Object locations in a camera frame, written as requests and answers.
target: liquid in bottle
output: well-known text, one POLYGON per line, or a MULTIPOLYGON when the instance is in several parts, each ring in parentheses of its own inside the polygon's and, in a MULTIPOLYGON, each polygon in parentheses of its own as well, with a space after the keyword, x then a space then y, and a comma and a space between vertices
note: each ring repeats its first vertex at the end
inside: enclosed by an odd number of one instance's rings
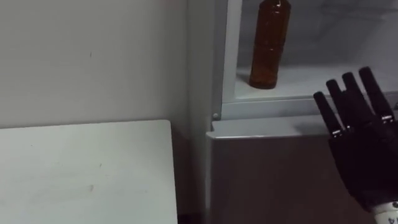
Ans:
POLYGON ((290 9, 287 0, 264 0, 260 4, 249 81, 254 88, 273 89, 276 86, 290 9))

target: bottle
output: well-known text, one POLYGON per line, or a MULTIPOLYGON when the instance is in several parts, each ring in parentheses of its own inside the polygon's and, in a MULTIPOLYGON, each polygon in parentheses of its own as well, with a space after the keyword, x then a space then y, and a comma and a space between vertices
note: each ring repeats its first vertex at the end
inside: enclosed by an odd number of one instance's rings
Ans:
POLYGON ((249 84, 254 88, 276 86, 290 17, 287 0, 264 0, 260 4, 249 84))

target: white table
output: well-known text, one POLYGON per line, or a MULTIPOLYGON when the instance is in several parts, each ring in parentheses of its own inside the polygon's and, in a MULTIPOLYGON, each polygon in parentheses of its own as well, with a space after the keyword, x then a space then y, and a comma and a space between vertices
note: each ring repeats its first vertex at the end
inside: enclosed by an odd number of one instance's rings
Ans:
POLYGON ((0 223, 176 224, 170 123, 0 129, 0 223))

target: white wall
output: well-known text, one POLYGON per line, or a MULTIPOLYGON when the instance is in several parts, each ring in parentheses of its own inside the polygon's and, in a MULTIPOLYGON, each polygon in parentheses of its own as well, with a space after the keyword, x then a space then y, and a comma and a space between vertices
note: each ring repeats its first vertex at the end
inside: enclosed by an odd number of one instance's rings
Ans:
POLYGON ((187 132, 185 0, 2 0, 0 128, 171 119, 187 132))

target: open refrigerator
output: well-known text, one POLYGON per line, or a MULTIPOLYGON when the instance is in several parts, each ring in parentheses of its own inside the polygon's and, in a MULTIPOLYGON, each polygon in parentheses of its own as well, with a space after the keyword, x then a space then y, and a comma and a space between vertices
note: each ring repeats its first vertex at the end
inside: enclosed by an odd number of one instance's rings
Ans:
POLYGON ((371 223, 345 191, 312 95, 370 66, 398 103, 397 0, 290 0, 279 81, 248 85, 262 0, 189 0, 195 168, 208 223, 371 223))

